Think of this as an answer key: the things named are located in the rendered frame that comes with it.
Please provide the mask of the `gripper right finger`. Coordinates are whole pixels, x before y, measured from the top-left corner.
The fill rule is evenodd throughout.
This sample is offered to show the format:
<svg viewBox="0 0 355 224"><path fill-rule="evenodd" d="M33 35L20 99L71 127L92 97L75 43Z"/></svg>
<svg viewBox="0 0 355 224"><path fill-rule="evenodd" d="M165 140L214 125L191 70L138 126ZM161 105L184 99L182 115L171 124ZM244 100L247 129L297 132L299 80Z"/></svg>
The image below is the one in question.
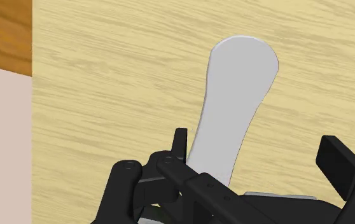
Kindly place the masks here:
<svg viewBox="0 0 355 224"><path fill-rule="evenodd" d="M337 137L323 135L316 164L345 201L333 224L355 224L355 154Z"/></svg>

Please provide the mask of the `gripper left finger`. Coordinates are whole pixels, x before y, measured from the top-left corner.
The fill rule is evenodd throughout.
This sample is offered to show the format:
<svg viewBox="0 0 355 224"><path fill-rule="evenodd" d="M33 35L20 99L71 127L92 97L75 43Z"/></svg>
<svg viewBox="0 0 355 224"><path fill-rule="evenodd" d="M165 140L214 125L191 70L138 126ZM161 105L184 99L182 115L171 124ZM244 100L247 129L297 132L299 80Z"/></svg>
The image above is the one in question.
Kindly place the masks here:
<svg viewBox="0 0 355 224"><path fill-rule="evenodd" d="M187 129L177 128L169 151L152 153L147 164L121 160L112 167L91 224L274 224L264 213L210 174L186 165ZM149 211L159 205L161 216Z"/></svg>

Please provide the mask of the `white flat paddle-shaped utensil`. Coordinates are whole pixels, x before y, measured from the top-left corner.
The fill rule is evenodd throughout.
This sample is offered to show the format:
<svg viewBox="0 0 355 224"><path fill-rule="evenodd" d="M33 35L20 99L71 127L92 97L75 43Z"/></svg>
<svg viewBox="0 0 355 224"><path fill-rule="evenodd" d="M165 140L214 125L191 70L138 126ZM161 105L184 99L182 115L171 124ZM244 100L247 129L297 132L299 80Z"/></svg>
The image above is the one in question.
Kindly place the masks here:
<svg viewBox="0 0 355 224"><path fill-rule="evenodd" d="M212 48L188 166L230 184L246 132L278 70L277 55L258 38L230 36Z"/></svg>

